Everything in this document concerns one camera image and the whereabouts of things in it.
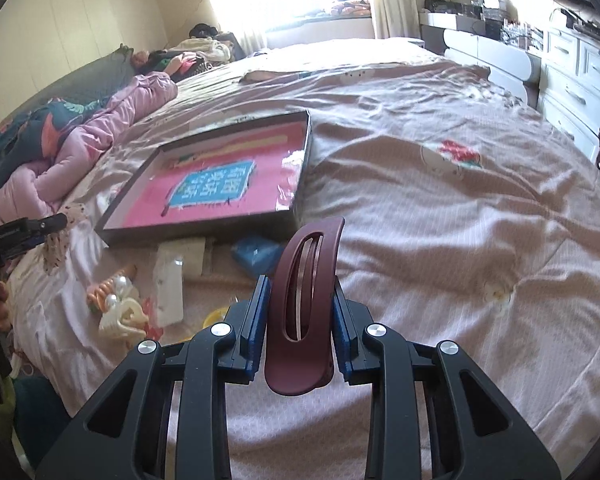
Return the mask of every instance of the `pink poster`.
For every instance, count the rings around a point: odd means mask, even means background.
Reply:
[[[305,123],[245,132],[206,152],[168,159],[146,181],[124,227],[288,209],[304,161]]]

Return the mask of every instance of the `metal screw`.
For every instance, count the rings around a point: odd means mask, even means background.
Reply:
[[[382,337],[386,334],[386,328],[379,323],[373,323],[366,327],[366,332],[373,337]]]
[[[458,353],[458,345],[453,341],[443,341],[440,343],[440,350],[445,354],[454,355]]]
[[[138,345],[138,351],[141,354],[150,354],[151,352],[153,352],[156,348],[158,348],[158,345],[155,343],[155,341],[151,341],[150,339],[148,339],[147,341],[142,341],[139,345]]]
[[[227,335],[229,332],[231,332],[231,325],[227,323],[216,323],[211,327],[211,333],[213,335],[217,335],[218,337]]]

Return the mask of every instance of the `windowsill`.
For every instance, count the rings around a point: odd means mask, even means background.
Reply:
[[[316,22],[336,22],[339,20],[369,20],[371,14],[368,16],[312,16],[307,18],[298,18],[292,22],[285,23],[284,25],[278,25],[277,27],[268,28],[265,32],[278,32],[280,30],[289,30],[290,28],[302,27],[307,23]]]

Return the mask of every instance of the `yellow object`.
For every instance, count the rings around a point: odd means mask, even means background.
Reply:
[[[6,444],[11,441],[13,433],[13,414],[16,409],[16,391],[10,377],[3,379],[0,385],[0,442]]]
[[[202,329],[204,330],[206,327],[211,326],[215,323],[220,323],[224,321],[224,316],[229,311],[228,306],[224,306],[222,308],[217,308],[213,312],[211,312],[208,316],[205,317],[204,322],[202,323]]]

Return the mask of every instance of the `bed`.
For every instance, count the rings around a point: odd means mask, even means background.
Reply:
[[[126,354],[98,337],[85,289],[133,262],[152,293],[155,249],[110,250],[93,231],[161,143],[219,124],[308,109],[305,222],[346,218],[338,276],[374,319],[427,345],[458,341],[539,435],[566,477],[600,437],[600,172],[484,69],[403,38],[296,45],[179,85],[118,137],[66,199],[84,205],[66,258],[30,251],[10,277],[16,347],[73,415]],[[252,284],[214,248],[222,282],[186,285],[191,336]],[[234,478],[345,479],[364,471],[370,388],[279,397],[259,374],[226,394]],[[430,469],[428,442],[421,442]]]

